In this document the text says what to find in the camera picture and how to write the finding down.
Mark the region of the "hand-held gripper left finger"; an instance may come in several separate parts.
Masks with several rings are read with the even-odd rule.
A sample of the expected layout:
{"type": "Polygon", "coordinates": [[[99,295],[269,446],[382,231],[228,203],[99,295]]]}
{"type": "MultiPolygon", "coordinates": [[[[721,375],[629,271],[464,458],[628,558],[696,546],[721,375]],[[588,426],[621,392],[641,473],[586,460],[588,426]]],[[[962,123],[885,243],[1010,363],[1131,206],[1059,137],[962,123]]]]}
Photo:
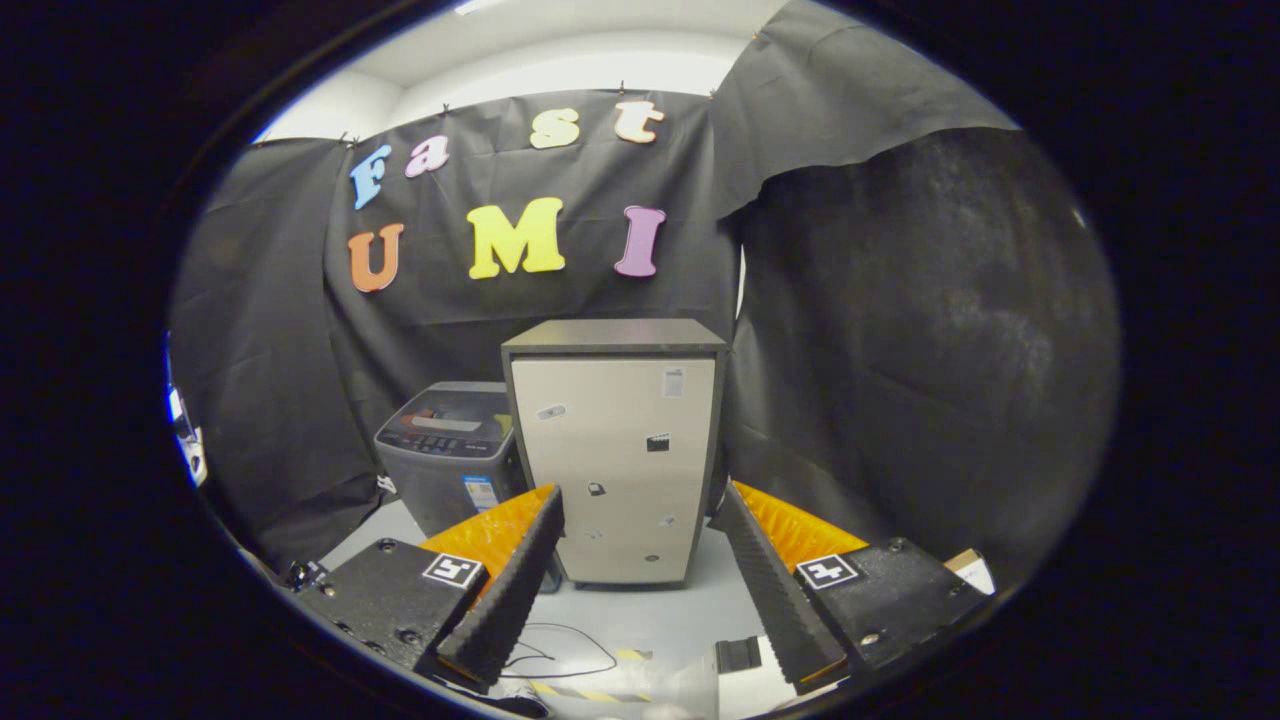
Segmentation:
{"type": "Polygon", "coordinates": [[[541,486],[421,544],[381,538],[340,566],[296,570],[316,619],[420,676],[486,691],[516,647],[564,529],[541,486]]]}

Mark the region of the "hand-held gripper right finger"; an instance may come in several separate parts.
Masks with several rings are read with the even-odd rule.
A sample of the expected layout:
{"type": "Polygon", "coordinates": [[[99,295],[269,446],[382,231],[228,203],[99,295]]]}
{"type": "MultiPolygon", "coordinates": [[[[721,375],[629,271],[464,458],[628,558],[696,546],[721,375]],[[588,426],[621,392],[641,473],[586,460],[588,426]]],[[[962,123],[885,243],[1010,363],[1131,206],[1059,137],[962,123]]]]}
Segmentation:
{"type": "Polygon", "coordinates": [[[969,580],[902,537],[879,543],[731,480],[716,512],[783,679],[864,692],[952,641],[986,606],[969,580]]]}

